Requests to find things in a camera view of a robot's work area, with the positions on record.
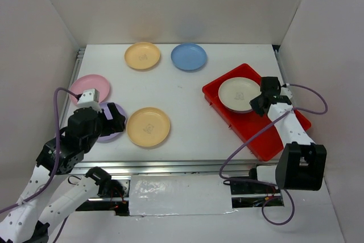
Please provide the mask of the cream plastic plate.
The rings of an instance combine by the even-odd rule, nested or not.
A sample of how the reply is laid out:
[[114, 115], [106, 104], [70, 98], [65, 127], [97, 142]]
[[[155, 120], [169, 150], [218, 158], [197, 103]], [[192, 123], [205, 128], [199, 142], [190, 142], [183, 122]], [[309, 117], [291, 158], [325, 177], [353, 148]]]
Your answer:
[[230, 78], [218, 89], [218, 98], [223, 106], [236, 113], [251, 112], [250, 101], [259, 95], [259, 84], [245, 77]]

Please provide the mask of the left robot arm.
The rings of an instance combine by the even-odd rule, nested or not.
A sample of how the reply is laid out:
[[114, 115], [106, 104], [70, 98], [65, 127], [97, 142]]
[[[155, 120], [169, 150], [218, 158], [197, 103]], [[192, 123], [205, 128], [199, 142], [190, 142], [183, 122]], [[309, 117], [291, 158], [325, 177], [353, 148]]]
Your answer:
[[43, 146], [28, 185], [15, 205], [4, 210], [7, 216], [1, 221], [1, 242], [48, 242], [54, 230], [64, 226], [69, 215], [89, 198], [123, 195], [119, 182], [101, 167], [92, 167], [68, 192], [50, 201], [99, 137], [124, 131], [125, 116], [114, 103], [107, 108], [111, 119], [103, 110], [75, 110], [68, 125]]

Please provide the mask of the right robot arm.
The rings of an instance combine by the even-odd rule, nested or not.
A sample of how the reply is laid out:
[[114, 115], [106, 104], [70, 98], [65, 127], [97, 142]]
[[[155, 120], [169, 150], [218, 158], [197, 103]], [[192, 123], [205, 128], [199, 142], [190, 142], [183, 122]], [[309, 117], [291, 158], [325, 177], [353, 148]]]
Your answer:
[[277, 77], [262, 77], [260, 95], [250, 101], [256, 114], [267, 116], [283, 144], [275, 169], [275, 181], [283, 190], [318, 191], [324, 177], [326, 148], [303, 129], [288, 96], [282, 95]]

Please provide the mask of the red plastic bin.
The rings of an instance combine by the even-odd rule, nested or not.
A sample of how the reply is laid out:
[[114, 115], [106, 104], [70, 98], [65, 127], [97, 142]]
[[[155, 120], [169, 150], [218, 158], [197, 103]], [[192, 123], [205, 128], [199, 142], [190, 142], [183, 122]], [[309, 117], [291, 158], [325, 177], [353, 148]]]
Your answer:
[[[254, 112], [239, 114], [225, 108], [218, 98], [218, 89], [220, 85], [234, 77], [245, 77], [260, 84], [261, 76], [248, 64], [241, 64], [226, 74], [216, 78], [202, 87], [202, 92], [209, 105], [220, 115], [228, 124], [232, 131], [242, 141], [249, 140], [259, 130], [263, 129], [270, 123], [270, 120], [264, 116], [260, 117]], [[252, 154], [260, 161], [269, 161], [283, 150], [283, 144], [275, 127], [269, 128], [251, 141], [247, 147]]]

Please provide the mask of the purple plastic plate left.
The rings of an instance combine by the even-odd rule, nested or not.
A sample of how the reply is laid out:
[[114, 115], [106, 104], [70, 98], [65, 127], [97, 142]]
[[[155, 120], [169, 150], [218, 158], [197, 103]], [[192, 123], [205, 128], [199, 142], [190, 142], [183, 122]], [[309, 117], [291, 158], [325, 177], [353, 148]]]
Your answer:
[[[105, 113], [105, 116], [108, 120], [111, 120], [113, 117], [111, 115], [111, 112], [110, 112], [110, 109], [109, 107], [107, 106], [109, 102], [102, 102], [100, 103], [100, 107], [101, 109], [104, 111]], [[126, 122], [127, 122], [127, 114], [126, 112], [124, 111], [124, 109], [118, 105], [117, 103], [115, 103], [115, 106], [116, 108], [118, 109], [118, 112], [123, 115], [125, 117], [125, 125], [126, 125]], [[120, 134], [122, 134], [122, 132], [118, 132], [118, 133], [113, 133], [113, 134], [110, 134], [110, 135], [107, 135], [107, 136], [103, 136], [103, 137], [99, 137], [97, 139], [97, 142], [98, 143], [105, 143], [105, 142], [109, 142], [111, 140], [113, 140], [114, 138], [118, 137]]]

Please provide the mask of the pink plastic plate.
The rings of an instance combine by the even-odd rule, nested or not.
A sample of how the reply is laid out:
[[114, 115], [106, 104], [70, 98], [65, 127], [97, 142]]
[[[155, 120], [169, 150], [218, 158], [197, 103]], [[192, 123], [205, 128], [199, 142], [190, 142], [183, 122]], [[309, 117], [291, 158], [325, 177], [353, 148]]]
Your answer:
[[88, 89], [96, 89], [99, 92], [99, 102], [103, 102], [107, 99], [110, 93], [109, 81], [101, 75], [86, 75], [77, 79], [70, 88], [70, 91], [74, 94], [81, 94]]

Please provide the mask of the yellow plastic plate front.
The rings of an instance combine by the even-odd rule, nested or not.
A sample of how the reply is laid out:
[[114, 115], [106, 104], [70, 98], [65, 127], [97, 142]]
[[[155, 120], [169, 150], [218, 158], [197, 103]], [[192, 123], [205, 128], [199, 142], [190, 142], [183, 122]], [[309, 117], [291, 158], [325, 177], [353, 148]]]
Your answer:
[[155, 147], [166, 140], [171, 129], [169, 117], [154, 107], [141, 108], [127, 120], [126, 133], [140, 147]]

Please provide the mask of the yellow plastic plate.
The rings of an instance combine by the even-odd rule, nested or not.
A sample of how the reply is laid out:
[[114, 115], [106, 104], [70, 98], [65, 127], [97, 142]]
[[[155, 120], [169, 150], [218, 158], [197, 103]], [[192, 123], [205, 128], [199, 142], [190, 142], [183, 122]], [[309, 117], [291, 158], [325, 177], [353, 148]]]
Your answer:
[[147, 70], [157, 65], [160, 60], [160, 49], [149, 42], [131, 45], [124, 54], [126, 64], [136, 70]]
[[171, 129], [169, 117], [154, 107], [141, 108], [127, 120], [126, 133], [140, 147], [155, 147], [166, 140]]

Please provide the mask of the blue plastic plate rear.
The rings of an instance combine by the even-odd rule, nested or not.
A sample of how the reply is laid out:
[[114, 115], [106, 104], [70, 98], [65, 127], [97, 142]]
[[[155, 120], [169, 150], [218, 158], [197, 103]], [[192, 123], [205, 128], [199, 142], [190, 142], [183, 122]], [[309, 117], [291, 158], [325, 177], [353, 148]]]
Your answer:
[[183, 43], [176, 46], [171, 52], [173, 65], [187, 72], [201, 69], [208, 61], [205, 50], [194, 43]]

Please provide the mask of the yellow plastic plate rear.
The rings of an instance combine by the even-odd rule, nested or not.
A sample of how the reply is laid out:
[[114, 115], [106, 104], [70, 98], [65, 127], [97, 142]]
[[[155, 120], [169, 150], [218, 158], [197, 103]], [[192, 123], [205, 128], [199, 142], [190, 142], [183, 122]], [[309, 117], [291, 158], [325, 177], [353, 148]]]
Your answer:
[[157, 65], [160, 60], [160, 49], [149, 42], [131, 45], [124, 54], [126, 64], [136, 70], [147, 70]]

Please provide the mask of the white foam board cover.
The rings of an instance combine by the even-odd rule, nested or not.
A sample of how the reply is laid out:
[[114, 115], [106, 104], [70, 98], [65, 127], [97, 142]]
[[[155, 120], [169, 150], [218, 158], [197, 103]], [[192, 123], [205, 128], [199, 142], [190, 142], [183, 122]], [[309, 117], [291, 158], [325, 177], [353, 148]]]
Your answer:
[[231, 191], [218, 175], [133, 176], [132, 216], [223, 215], [232, 213]]

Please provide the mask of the aluminium table frame rail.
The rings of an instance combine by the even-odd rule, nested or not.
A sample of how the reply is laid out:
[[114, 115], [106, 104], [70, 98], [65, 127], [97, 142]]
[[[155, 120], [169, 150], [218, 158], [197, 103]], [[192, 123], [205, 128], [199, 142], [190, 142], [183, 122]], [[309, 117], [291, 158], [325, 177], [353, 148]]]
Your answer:
[[73, 168], [71, 174], [84, 175], [93, 167], [100, 167], [116, 176], [217, 174], [223, 163], [223, 160], [81, 162]]

